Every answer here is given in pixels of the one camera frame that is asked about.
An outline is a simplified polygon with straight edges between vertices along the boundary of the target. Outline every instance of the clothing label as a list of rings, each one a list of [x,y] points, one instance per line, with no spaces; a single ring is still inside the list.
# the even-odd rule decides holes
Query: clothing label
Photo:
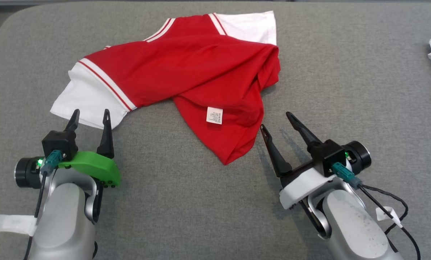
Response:
[[[222,124],[222,114],[223,109],[220,108],[214,108],[214,107],[207,107],[207,117],[206,121],[209,123],[216,123],[221,125]]]

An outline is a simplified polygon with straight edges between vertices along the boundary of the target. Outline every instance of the wire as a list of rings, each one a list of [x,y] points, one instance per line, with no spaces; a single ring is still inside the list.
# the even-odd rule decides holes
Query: wire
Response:
[[[413,243],[413,245],[415,246],[415,250],[416,250],[416,255],[417,255],[417,259],[421,260],[421,252],[419,251],[419,247],[415,241],[415,239],[413,238],[413,236],[410,234],[410,232],[408,232],[408,230],[406,230],[405,227],[402,227],[402,231],[405,232],[405,234],[408,236],[408,238],[411,240],[411,243]]]
[[[42,205],[43,190],[45,188],[45,179],[47,179],[47,172],[44,172],[42,175],[42,183],[41,183],[42,186],[40,187],[39,198],[37,199],[37,206],[35,207],[35,213],[34,213],[35,218],[39,217],[40,206]],[[32,245],[32,237],[29,237],[29,240],[27,241],[27,248],[26,248],[26,253],[24,255],[24,260],[27,260],[29,258],[31,245]]]
[[[399,201],[399,202],[401,202],[402,204],[403,204],[403,206],[405,207],[405,212],[403,212],[403,214],[402,214],[402,216],[400,217],[400,221],[402,221],[407,215],[408,215],[408,205],[407,205],[407,203],[405,202],[405,201],[403,201],[401,198],[399,198],[398,196],[395,196],[394,194],[391,194],[390,192],[388,192],[388,191],[384,191],[384,190],[382,190],[382,189],[378,189],[378,188],[375,188],[375,187],[371,187],[371,186],[368,186],[368,185],[361,185],[362,187],[364,187],[365,189],[368,189],[368,190],[371,190],[371,191],[377,191],[377,192],[379,192],[379,193],[381,193],[381,194],[384,194],[384,195],[387,195],[387,196],[391,196],[392,198],[394,198],[395,200],[397,200],[397,201]],[[394,228],[394,227],[396,227],[397,226],[397,224],[392,224],[384,233],[387,235],[387,234],[389,234],[389,232]]]
[[[387,211],[387,209],[384,208],[384,206],[381,205],[381,203],[379,203],[379,201],[377,201],[373,196],[371,196],[371,194],[369,194],[369,192],[365,189],[364,185],[360,184],[358,185],[358,188],[366,195],[368,196],[369,199],[371,199],[387,216],[389,216],[391,219],[393,219],[392,214],[390,214],[389,211]],[[411,243],[413,243],[415,250],[416,250],[416,255],[417,255],[417,260],[421,260],[421,252],[419,251],[419,247],[415,241],[415,239],[413,238],[413,236],[410,234],[410,232],[408,232],[406,230],[405,227],[401,227],[402,231],[407,235],[407,237],[411,240]]]

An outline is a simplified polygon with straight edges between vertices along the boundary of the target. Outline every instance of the red fabric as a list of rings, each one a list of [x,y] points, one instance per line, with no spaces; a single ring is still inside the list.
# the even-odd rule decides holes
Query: red fabric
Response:
[[[228,164],[254,145],[264,114],[260,91],[278,82],[278,48],[219,35],[207,15],[188,19],[177,18],[149,43],[112,46],[85,58],[136,107],[173,98],[195,135]],[[221,125],[206,122],[207,107],[223,109]]]

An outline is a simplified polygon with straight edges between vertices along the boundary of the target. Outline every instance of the sleeve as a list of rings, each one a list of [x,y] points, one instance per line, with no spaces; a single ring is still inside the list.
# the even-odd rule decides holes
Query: sleeve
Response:
[[[68,74],[70,82],[55,100],[50,112],[69,120],[74,110],[80,109],[81,124],[103,129],[103,114],[107,108],[111,115],[111,127],[115,128],[129,111],[128,108],[81,63],[76,63]]]
[[[226,35],[239,40],[276,45],[276,21],[273,11],[245,14],[210,14]]]

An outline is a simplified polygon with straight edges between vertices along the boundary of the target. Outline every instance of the teal connector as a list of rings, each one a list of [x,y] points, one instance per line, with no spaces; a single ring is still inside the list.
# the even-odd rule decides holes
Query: teal connector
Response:
[[[363,184],[359,178],[355,177],[355,174],[351,170],[339,162],[332,165],[332,172],[350,184],[354,189],[358,189],[358,185]]]
[[[45,159],[45,163],[40,169],[40,172],[45,173],[47,176],[50,176],[53,170],[55,170],[58,164],[60,164],[61,160],[63,160],[63,155],[61,151],[52,151],[50,155]]]

